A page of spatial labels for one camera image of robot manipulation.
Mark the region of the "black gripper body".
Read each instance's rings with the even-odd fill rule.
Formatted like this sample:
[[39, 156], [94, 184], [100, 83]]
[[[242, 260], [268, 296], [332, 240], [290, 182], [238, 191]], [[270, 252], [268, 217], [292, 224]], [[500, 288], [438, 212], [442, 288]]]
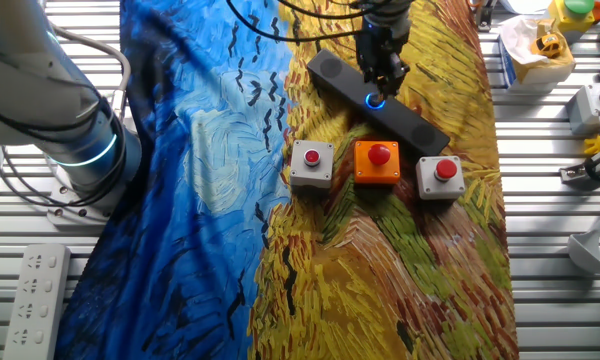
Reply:
[[390, 30], [362, 30], [357, 35], [357, 62], [363, 72], [392, 73], [401, 70], [405, 37], [395, 38]]

